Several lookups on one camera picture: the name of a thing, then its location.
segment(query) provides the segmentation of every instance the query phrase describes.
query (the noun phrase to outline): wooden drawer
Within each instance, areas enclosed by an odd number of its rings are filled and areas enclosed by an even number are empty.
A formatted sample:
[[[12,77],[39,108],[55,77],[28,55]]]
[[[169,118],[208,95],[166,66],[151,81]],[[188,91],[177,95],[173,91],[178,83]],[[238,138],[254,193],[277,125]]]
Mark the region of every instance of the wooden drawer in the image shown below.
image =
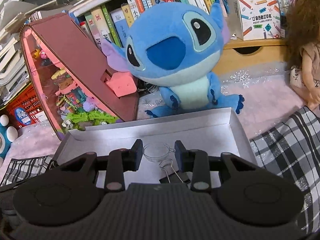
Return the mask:
[[[218,75],[269,62],[284,62],[287,46],[282,39],[242,41],[225,45],[213,72]]]

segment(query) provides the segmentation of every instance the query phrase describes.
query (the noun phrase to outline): doll hair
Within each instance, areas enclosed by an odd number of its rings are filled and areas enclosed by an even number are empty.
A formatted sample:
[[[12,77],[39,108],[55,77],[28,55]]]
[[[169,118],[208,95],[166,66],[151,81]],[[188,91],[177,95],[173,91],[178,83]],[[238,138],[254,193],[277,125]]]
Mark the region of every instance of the doll hair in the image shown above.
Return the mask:
[[[320,0],[294,0],[287,10],[287,46],[289,66],[300,67],[300,48],[320,42]]]

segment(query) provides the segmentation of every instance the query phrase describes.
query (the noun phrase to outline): plaid fabric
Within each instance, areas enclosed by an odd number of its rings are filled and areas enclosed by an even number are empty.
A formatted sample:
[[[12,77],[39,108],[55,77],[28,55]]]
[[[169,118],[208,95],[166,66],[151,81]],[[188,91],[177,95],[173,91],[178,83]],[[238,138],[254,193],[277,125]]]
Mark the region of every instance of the plaid fabric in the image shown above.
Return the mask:
[[[51,159],[50,156],[23,160],[11,159],[0,187],[44,173]]]
[[[251,141],[260,167],[295,183],[304,194],[298,226],[320,228],[320,122],[306,106]]]

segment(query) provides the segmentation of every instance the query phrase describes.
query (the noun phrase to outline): white box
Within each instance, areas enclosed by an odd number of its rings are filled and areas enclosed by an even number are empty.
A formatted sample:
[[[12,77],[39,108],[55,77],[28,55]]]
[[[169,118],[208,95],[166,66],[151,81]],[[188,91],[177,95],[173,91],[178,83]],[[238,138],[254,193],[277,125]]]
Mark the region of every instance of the white box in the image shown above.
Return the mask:
[[[186,149],[204,150],[209,156],[220,156],[222,152],[231,152],[251,163],[257,164],[249,140],[231,108],[212,109],[169,117],[154,118],[125,123],[86,127],[85,131],[70,130],[61,142],[53,160],[65,163],[86,152],[96,152],[98,156],[108,155],[115,149],[130,149],[136,139],[142,139],[143,145],[151,142],[164,142],[171,148],[181,140]],[[168,158],[174,160],[174,153]],[[165,177],[157,163],[142,157],[139,170],[124,173],[126,188],[130,183],[158,184]],[[97,187],[103,187],[105,172],[99,172]],[[219,187],[217,172],[211,172],[212,187]]]
[[[244,41],[280,38],[277,0],[228,0],[230,30]]]

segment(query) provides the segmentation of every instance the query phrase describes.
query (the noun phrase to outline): red basket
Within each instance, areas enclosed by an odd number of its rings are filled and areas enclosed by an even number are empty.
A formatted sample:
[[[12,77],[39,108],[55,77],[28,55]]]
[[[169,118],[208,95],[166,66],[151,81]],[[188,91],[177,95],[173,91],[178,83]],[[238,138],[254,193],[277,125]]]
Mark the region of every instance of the red basket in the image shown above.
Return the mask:
[[[7,105],[6,112],[16,129],[47,119],[32,84]]]

